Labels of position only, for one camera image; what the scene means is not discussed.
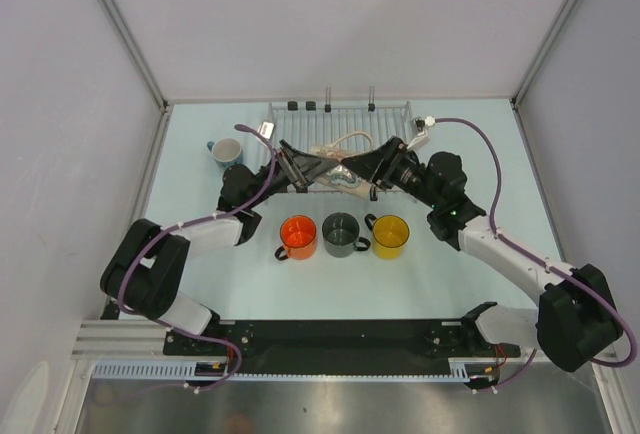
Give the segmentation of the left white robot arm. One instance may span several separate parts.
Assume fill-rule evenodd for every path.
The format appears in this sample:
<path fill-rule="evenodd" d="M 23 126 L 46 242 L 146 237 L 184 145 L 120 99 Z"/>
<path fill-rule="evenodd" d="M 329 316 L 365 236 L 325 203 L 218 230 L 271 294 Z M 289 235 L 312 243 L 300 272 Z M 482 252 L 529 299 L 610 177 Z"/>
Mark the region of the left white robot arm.
<path fill-rule="evenodd" d="M 122 312 L 186 332 L 187 343 L 199 353 L 214 351 L 221 330 L 211 322 L 218 314 L 180 293 L 187 261 L 246 243 L 261 221 L 255 206 L 289 186 L 306 188 L 339 165 L 337 158 L 301 152 L 282 140 L 256 173 L 243 164 L 227 167 L 213 213 L 166 228 L 136 220 L 106 267 L 101 290 Z"/>

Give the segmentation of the left aluminium frame post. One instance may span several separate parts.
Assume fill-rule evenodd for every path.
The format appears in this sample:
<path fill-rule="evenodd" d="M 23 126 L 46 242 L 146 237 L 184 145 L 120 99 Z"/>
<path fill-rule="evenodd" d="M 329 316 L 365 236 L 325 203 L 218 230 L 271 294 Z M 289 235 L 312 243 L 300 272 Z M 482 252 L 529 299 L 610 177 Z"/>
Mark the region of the left aluminium frame post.
<path fill-rule="evenodd" d="M 160 85 L 154 76 L 150 65 L 131 30 L 117 0 L 97 0 L 109 24 L 114 29 L 119 42 L 129 57 L 134 70 L 140 77 L 148 94 L 156 107 L 164 112 L 168 101 L 162 93 Z"/>

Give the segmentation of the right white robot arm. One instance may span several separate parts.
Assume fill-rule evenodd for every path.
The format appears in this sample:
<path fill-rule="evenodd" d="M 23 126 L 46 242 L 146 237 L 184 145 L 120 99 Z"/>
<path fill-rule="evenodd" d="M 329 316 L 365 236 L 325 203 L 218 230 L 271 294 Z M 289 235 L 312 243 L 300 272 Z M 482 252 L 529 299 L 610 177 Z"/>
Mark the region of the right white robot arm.
<path fill-rule="evenodd" d="M 587 264 L 575 268 L 528 251 L 509 240 L 493 218 L 465 194 L 467 177 L 459 156 L 437 152 L 428 163 L 398 137 L 380 148 L 342 160 L 357 176 L 383 190 L 397 187 L 430 207 L 434 235 L 493 268 L 524 292 L 532 310 L 495 305 L 463 327 L 461 342 L 473 355 L 497 343 L 541 350 L 558 368 L 574 372 L 621 337 L 630 342 L 624 365 L 637 355 L 637 341 L 619 315 L 604 274 Z"/>

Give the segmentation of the metal wire dish rack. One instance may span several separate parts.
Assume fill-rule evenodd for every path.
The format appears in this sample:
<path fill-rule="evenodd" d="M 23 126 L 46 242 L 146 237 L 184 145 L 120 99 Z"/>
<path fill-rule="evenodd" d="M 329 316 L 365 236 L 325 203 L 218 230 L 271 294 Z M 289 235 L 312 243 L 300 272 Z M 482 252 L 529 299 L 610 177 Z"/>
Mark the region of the metal wire dish rack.
<path fill-rule="evenodd" d="M 325 99 L 316 101 L 287 101 L 271 103 L 266 121 L 275 124 L 270 139 L 277 144 L 284 139 L 294 148 L 308 152 L 312 145 L 331 143 L 354 131 L 364 131 L 373 138 L 378 148 L 390 137 L 397 136 L 408 142 L 411 139 L 409 121 L 413 117 L 411 103 L 378 102 L 375 89 L 369 90 L 369 98 L 363 103 L 334 102 L 331 89 L 325 91 Z M 353 137 L 341 145 L 342 149 L 361 154 L 366 152 L 363 137 Z"/>

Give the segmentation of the beige patterned cup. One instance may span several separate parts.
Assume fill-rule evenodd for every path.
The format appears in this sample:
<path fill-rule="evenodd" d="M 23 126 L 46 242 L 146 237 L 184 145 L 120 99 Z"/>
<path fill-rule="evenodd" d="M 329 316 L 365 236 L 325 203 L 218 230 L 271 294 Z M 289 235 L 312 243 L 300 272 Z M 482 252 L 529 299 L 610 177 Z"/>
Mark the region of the beige patterned cup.
<path fill-rule="evenodd" d="M 338 138 L 331 143 L 312 145 L 309 149 L 309 153 L 321 158 L 341 161 L 346 157 L 356 155 L 356 152 L 341 148 L 341 145 L 344 142 L 353 137 L 363 137 L 367 142 L 366 151 L 372 149 L 373 138 L 371 137 L 371 135 L 364 131 L 354 131 Z M 322 174 L 319 178 L 316 179 L 316 182 L 333 190 L 341 191 L 361 199 L 368 199 L 370 197 L 371 184 L 347 169 L 342 164 L 338 164 L 336 167 Z"/>

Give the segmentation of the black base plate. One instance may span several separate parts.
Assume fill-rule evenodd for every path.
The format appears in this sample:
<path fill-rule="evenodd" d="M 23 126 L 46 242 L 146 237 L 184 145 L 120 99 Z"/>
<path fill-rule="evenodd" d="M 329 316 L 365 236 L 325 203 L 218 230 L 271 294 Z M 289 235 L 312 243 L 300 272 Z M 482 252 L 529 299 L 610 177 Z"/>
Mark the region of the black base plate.
<path fill-rule="evenodd" d="M 204 334 L 240 349 L 242 374 L 439 375 L 453 358 L 498 352 L 463 319 L 219 321 Z"/>

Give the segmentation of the orange cup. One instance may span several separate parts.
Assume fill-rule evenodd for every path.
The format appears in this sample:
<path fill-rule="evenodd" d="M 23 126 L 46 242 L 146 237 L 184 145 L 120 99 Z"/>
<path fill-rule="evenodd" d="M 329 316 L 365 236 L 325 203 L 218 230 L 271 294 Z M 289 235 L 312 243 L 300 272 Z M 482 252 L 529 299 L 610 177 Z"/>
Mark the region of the orange cup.
<path fill-rule="evenodd" d="M 317 228 L 312 219 L 296 215 L 286 219 L 280 229 L 281 246 L 275 251 L 278 261 L 306 260 L 316 251 Z"/>

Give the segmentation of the right aluminium frame post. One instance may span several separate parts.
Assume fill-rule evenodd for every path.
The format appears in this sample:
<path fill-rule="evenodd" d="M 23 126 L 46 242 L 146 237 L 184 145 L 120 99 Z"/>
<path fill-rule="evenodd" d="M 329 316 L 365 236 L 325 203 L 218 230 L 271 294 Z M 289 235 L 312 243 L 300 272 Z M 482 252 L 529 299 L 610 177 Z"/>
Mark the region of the right aluminium frame post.
<path fill-rule="evenodd" d="M 528 67 L 511 98 L 511 104 L 515 110 L 520 109 L 527 93 L 538 77 L 539 72 L 544 67 L 547 58 L 551 54 L 555 44 L 580 2 L 581 0 L 562 0 L 557 13 L 554 15 L 550 26 L 542 38 L 541 44 L 537 48 L 531 62 L 528 64 Z"/>

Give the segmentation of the yellow cup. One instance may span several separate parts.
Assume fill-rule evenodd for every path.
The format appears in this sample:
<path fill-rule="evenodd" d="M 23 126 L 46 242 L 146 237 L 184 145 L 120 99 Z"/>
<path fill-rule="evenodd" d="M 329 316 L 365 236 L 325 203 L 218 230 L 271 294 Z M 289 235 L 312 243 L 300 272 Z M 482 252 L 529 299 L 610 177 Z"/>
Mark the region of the yellow cup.
<path fill-rule="evenodd" d="M 406 221 L 395 215 L 376 217 L 367 214 L 364 222 L 372 235 L 373 253 L 380 259 L 393 260 L 401 256 L 410 237 Z"/>

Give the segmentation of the grey cup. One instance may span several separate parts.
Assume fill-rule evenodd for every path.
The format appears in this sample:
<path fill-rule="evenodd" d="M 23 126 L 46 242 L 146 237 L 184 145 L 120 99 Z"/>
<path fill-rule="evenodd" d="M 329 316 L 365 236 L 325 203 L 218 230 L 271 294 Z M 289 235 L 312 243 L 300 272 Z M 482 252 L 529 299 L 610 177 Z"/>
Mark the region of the grey cup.
<path fill-rule="evenodd" d="M 345 212 L 332 213 L 322 223 L 326 252 L 335 258 L 345 258 L 354 252 L 366 252 L 371 241 L 360 235 L 358 220 Z"/>

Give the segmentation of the aluminium frame post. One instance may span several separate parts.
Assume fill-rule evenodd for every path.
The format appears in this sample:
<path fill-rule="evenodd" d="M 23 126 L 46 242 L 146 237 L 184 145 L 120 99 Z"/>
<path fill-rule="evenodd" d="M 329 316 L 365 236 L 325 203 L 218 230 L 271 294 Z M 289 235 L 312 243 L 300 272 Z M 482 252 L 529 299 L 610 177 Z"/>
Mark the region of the aluminium frame post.
<path fill-rule="evenodd" d="M 557 13 L 554 15 L 550 26 L 542 38 L 541 44 L 537 48 L 531 62 L 528 64 L 528 67 L 511 98 L 511 104 L 515 110 L 520 109 L 527 93 L 538 77 L 539 72 L 544 67 L 547 58 L 551 54 L 555 44 L 580 2 L 581 0 L 562 0 Z"/>
<path fill-rule="evenodd" d="M 156 107 L 164 112 L 168 101 L 162 93 L 160 85 L 154 76 L 150 65 L 131 30 L 117 0 L 97 0 L 109 24 L 114 29 L 119 42 L 129 57 L 134 70 L 140 77 L 148 94 Z"/>

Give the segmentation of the blue floral cup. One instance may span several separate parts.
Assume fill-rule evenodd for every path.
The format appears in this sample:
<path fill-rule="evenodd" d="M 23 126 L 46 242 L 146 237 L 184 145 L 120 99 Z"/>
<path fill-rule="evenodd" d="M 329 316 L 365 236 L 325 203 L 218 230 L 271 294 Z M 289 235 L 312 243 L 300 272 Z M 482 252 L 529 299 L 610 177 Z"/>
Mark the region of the blue floral cup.
<path fill-rule="evenodd" d="M 225 138 L 219 141 L 208 141 L 207 150 L 221 169 L 243 163 L 244 151 L 241 143 L 235 139 Z"/>

